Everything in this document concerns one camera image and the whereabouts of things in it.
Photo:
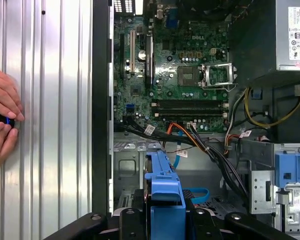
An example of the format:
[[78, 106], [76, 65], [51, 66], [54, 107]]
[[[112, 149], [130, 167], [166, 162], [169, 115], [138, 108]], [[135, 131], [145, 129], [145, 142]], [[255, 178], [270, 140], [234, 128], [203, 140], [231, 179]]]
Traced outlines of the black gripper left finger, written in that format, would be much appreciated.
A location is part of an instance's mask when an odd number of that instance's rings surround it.
[[117, 209], [108, 218], [98, 212], [86, 215], [52, 233], [47, 240], [145, 240], [144, 190], [132, 195], [131, 207]]

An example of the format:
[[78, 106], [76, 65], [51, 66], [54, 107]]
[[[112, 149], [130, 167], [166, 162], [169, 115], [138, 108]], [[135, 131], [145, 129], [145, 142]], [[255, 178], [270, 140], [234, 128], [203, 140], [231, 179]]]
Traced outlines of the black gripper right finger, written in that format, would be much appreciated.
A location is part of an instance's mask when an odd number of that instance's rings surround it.
[[195, 203], [194, 189], [184, 189], [187, 240], [289, 240], [290, 236], [242, 212], [223, 219]]

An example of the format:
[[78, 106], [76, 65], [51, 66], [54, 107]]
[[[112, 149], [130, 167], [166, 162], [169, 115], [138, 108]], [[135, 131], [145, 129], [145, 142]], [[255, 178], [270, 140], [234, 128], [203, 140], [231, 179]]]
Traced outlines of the person's hand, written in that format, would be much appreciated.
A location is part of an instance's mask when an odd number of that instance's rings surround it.
[[[0, 115], [18, 122], [25, 120], [23, 106], [12, 78], [0, 70]], [[13, 152], [18, 140], [18, 130], [0, 122], [0, 167]]]

